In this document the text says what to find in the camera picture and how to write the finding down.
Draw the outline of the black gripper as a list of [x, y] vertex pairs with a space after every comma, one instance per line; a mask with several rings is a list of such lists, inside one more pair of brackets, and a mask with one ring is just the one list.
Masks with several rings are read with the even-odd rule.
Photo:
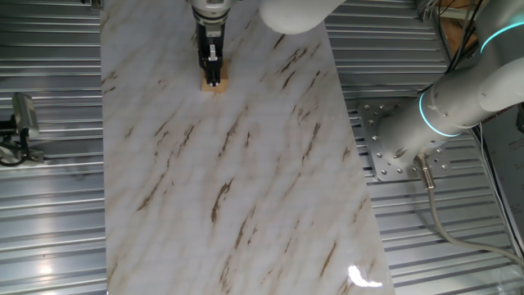
[[223, 65], [225, 25], [198, 24], [196, 27], [199, 64], [205, 68], [207, 84], [217, 87], [220, 84], [220, 70]]

